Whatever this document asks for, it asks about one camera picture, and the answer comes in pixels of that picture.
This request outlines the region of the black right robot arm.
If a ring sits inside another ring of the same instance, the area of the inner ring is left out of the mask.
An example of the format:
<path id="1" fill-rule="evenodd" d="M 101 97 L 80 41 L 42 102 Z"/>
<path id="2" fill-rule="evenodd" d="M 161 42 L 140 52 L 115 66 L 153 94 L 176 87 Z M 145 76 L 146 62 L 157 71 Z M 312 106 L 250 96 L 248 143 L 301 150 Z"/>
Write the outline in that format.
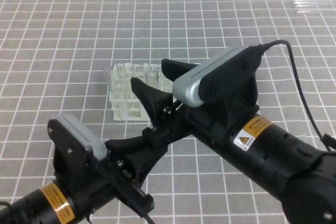
<path id="1" fill-rule="evenodd" d="M 155 147 L 192 135 L 281 202 L 290 223 L 335 223 L 335 152 L 321 151 L 258 114 L 259 61 L 193 65 L 164 59 L 171 93 L 138 78 L 131 88 Z"/>

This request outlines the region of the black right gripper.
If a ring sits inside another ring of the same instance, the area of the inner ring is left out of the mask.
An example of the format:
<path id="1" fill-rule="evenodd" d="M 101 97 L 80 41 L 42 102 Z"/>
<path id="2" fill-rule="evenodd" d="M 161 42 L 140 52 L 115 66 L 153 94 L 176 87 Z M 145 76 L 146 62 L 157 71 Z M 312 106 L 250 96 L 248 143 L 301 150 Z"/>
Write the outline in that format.
<path id="1" fill-rule="evenodd" d="M 173 83 L 198 64 L 163 59 L 162 71 Z M 145 128 L 142 136 L 150 138 L 157 151 L 192 135 L 216 153 L 247 153 L 256 137 L 244 126 L 257 116 L 257 95 L 235 95 L 220 98 L 192 108 L 173 95 L 153 88 L 132 77 L 131 89 L 146 110 L 153 128 Z M 175 86 L 188 88 L 199 81 L 183 77 Z"/>

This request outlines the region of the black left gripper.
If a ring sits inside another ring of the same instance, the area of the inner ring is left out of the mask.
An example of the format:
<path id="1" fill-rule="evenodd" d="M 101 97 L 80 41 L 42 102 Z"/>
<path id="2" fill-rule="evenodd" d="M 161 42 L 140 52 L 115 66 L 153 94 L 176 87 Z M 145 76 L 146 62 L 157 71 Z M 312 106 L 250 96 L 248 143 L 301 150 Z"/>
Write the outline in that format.
<path id="1" fill-rule="evenodd" d="M 77 219 L 89 218 L 113 199 L 118 199 L 141 218 L 148 219 L 154 199 L 141 187 L 167 147 L 157 146 L 142 135 L 105 141 L 106 157 L 90 156 L 84 162 L 70 163 L 55 148 L 54 169 L 57 184 L 71 200 Z"/>

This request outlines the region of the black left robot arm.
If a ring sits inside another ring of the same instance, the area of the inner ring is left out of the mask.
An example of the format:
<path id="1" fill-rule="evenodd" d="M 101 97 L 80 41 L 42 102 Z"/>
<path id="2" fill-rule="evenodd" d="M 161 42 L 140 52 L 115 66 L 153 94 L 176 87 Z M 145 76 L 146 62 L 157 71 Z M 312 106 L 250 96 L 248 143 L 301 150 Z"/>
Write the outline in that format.
<path id="1" fill-rule="evenodd" d="M 55 180 L 13 204 L 2 202 L 1 223 L 79 223 L 115 199 L 149 218 L 154 200 L 141 187 L 167 145 L 142 136 L 108 140 L 97 158 L 71 135 L 53 141 Z"/>

